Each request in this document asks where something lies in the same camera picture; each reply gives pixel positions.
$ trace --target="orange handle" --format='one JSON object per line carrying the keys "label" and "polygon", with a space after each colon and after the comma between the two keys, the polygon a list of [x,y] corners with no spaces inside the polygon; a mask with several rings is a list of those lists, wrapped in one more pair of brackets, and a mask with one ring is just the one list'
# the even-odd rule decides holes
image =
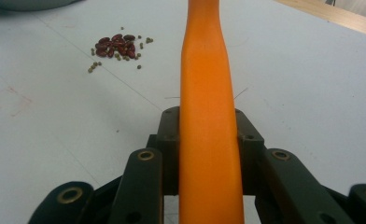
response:
{"label": "orange handle", "polygon": [[179,223],[244,223],[232,82],[218,0],[189,0],[181,57]]}

